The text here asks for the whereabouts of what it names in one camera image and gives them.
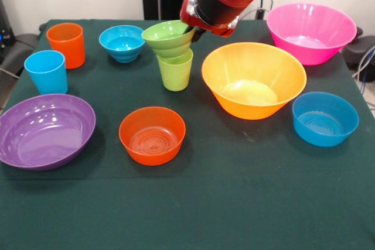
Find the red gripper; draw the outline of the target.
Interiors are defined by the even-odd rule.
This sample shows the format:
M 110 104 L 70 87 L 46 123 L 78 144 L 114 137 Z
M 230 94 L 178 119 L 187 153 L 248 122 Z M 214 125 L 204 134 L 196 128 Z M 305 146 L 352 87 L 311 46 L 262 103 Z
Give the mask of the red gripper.
M 191 30 L 194 30 L 194 34 L 191 39 L 192 43 L 197 42 L 207 31 L 221 37 L 229 37 L 235 31 L 239 22 L 239 16 L 236 16 L 227 24 L 212 26 L 206 23 L 197 12 L 196 0 L 183 0 L 182 7 L 180 9 L 180 20 L 187 24 L 183 35 L 189 33 Z

